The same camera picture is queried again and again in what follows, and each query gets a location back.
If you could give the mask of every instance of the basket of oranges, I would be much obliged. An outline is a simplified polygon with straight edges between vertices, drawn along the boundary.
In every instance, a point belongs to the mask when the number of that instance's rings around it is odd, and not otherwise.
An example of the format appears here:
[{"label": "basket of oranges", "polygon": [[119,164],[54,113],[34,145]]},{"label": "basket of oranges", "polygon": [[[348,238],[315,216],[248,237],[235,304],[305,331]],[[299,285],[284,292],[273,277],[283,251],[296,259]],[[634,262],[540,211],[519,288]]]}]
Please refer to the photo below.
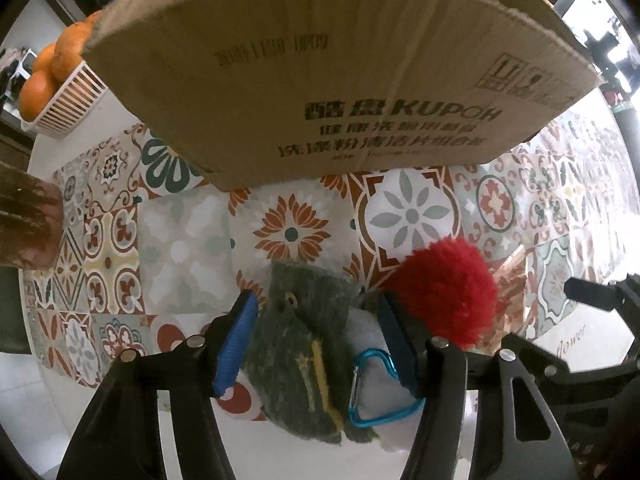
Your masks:
[{"label": "basket of oranges", "polygon": [[107,91],[80,55],[100,12],[67,27],[55,43],[38,54],[31,77],[18,96],[24,131],[61,139]]}]

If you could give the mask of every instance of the metal bolt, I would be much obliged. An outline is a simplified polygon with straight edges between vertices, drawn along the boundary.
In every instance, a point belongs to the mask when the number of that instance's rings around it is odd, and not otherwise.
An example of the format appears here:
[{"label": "metal bolt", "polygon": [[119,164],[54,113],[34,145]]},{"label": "metal bolt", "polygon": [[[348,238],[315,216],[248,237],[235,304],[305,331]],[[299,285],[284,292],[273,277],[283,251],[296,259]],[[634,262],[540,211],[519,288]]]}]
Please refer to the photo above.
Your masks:
[{"label": "metal bolt", "polygon": [[443,337],[440,337],[439,335],[435,335],[431,338],[431,344],[436,348],[446,348],[447,346],[449,346],[449,341],[447,341]]},{"label": "metal bolt", "polygon": [[120,354],[120,360],[123,363],[130,363],[138,357],[138,352],[136,352],[133,348],[127,348],[122,354]]},{"label": "metal bolt", "polygon": [[204,338],[199,334],[192,335],[187,339],[187,346],[189,348],[200,348],[202,345],[204,345]]},{"label": "metal bolt", "polygon": [[516,360],[516,354],[513,353],[513,350],[509,350],[508,348],[503,348],[500,350],[500,358],[503,361],[511,362]]},{"label": "metal bolt", "polygon": [[558,369],[553,365],[549,365],[545,368],[546,377],[553,377],[556,373],[558,373]]}]

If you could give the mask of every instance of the orange fruit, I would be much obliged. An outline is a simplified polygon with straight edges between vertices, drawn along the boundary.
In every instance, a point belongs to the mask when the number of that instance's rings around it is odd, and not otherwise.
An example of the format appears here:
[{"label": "orange fruit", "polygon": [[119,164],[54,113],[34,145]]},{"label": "orange fruit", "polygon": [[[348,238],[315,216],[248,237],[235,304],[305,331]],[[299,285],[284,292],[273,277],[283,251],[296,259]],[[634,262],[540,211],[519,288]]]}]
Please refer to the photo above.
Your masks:
[{"label": "orange fruit", "polygon": [[46,70],[39,70],[24,82],[18,96],[18,110],[28,123],[39,115],[60,85]]},{"label": "orange fruit", "polygon": [[55,47],[56,42],[54,41],[40,51],[36,61],[33,63],[32,72],[38,72],[39,70],[49,72],[51,70],[51,61],[53,60],[53,51]]},{"label": "orange fruit", "polygon": [[89,16],[87,16],[84,19],[84,22],[90,27],[93,27],[95,25],[95,22],[97,22],[100,19],[101,14],[102,14],[101,10],[96,10],[93,14],[90,14]]},{"label": "orange fruit", "polygon": [[55,78],[63,83],[82,61],[82,47],[91,35],[91,25],[85,22],[69,25],[56,41],[51,61],[51,71]]}]

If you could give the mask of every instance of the crumpled brown packaging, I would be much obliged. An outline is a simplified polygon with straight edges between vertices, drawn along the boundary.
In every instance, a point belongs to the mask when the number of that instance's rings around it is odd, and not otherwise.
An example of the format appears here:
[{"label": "crumpled brown packaging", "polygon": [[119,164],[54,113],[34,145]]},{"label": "crumpled brown packaging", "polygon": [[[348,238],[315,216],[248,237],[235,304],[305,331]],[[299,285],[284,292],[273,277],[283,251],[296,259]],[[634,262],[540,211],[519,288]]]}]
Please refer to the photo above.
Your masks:
[{"label": "crumpled brown packaging", "polygon": [[529,315],[524,301],[526,284],[526,249],[523,245],[511,253],[492,273],[498,288],[498,306],[494,325],[482,335],[474,351],[493,355],[502,338],[523,328]]}]

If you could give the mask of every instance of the round table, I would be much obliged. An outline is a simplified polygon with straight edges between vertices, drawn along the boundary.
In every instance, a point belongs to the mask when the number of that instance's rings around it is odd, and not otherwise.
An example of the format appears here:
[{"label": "round table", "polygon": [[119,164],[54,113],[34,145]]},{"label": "round table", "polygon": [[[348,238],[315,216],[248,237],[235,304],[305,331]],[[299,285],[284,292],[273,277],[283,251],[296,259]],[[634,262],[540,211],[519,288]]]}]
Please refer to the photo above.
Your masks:
[{"label": "round table", "polygon": [[[447,235],[477,245],[492,268],[522,245],[517,315],[527,338],[574,359],[575,368],[615,364],[631,343],[616,313],[562,293],[569,276],[602,282],[623,267],[640,270],[631,258],[640,254],[631,235],[638,188],[599,91],[489,164],[231,193],[207,184],[108,93],[65,139],[38,136],[30,172],[55,179],[64,197],[56,265],[24,272],[22,284],[33,353],[70,432],[119,352],[171,350],[227,312],[243,288],[264,304],[275,259],[303,260],[372,288],[412,250]],[[159,405],[168,409],[162,395]],[[388,478],[406,460],[376,444],[332,447],[284,433],[264,422],[242,373],[214,408],[239,478]],[[165,413],[161,427],[168,473],[180,478]]]}]

